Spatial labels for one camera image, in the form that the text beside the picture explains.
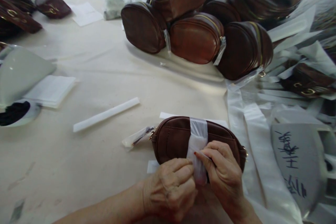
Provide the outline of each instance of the zipper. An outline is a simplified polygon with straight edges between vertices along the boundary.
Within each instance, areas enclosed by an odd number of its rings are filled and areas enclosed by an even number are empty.
[[[196,16],[201,16],[201,17],[203,17],[203,18],[206,18],[207,20],[209,20],[216,28],[217,28],[217,31],[218,31],[218,34],[219,34],[219,38],[221,39],[222,38],[222,36],[221,36],[221,31],[219,30],[219,27],[215,24],[215,22],[214,21],[212,21],[210,18],[208,18],[207,16],[205,16],[205,15],[195,15],[195,17]]]
[[[259,28],[258,28],[258,26],[254,23],[254,22],[249,22],[251,25],[253,25],[254,26],[254,28],[255,28],[255,30],[256,30],[256,32],[257,32],[257,36],[258,36],[258,48],[260,49],[260,64],[262,64],[263,63],[263,53],[262,53],[262,51],[261,51],[261,38],[260,38],[260,31],[259,31]]]

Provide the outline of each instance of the white tag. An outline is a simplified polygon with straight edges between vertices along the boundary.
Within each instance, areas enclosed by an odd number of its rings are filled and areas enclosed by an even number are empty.
[[[147,173],[155,173],[156,170],[160,167],[160,164],[156,160],[149,160],[147,166]]]
[[[219,65],[222,57],[223,57],[223,53],[225,51],[225,48],[226,48],[226,38],[225,37],[222,37],[220,39],[220,48],[219,48],[219,53],[218,53],[218,56],[217,56],[217,59],[215,60],[214,64],[213,65]]]
[[[163,31],[163,34],[164,34],[164,40],[166,41],[166,46],[167,46],[167,50],[168,50],[168,53],[170,54],[171,51],[172,51],[172,47],[170,45],[170,36],[169,36],[169,32],[167,30],[164,30]]]

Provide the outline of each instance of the gold zipper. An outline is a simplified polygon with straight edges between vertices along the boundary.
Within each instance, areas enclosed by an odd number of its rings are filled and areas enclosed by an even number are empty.
[[[220,35],[220,39],[222,38],[222,36],[221,36],[221,31],[219,30],[219,28],[218,28],[218,26],[215,24],[215,22],[214,21],[212,21],[210,18],[208,18],[207,16],[205,16],[205,15],[196,15],[196,16],[201,16],[201,17],[204,17],[204,18],[206,18],[206,19],[208,19],[216,28],[217,28],[217,31],[218,31],[218,33],[219,33],[219,35]]]
[[[260,64],[262,64],[263,63],[263,54],[262,54],[262,51],[261,51],[261,46],[260,46],[260,33],[259,33],[259,28],[258,28],[258,26],[254,23],[254,22],[249,22],[251,25],[253,25],[254,27],[255,27],[255,30],[256,30],[256,32],[257,32],[257,36],[258,36],[258,41],[259,41],[259,45],[258,45],[258,47],[259,47],[259,49],[260,49]]]

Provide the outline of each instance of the table surface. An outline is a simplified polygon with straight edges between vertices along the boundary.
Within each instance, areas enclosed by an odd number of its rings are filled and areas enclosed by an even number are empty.
[[[103,12],[104,0],[65,1],[89,2]],[[48,224],[146,178],[148,161],[155,159],[151,143],[126,152],[121,141],[160,122],[161,111],[228,121],[225,84],[212,65],[169,58],[165,50],[145,54],[127,41],[120,19],[79,27],[72,17],[49,20],[35,13],[44,29],[10,41],[55,62],[54,75],[73,76],[78,83],[59,109],[43,108],[28,125],[0,129],[0,223],[9,221],[22,199],[18,223]],[[140,105],[72,132],[75,123],[134,97]],[[184,223],[223,220],[230,223],[204,188]]]

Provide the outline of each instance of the metal ring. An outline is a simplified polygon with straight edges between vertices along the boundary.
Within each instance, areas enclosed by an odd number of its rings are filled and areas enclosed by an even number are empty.
[[[313,95],[315,93],[316,91],[313,89],[307,89],[307,92],[301,92],[301,94],[304,94],[304,95]]]
[[[7,10],[7,13],[8,13],[8,15],[10,15],[11,17],[15,17],[18,13],[16,12],[16,11],[14,11],[14,10]]]
[[[266,76],[266,73],[264,71],[260,72],[259,73],[259,76],[262,78],[262,77],[265,77]]]

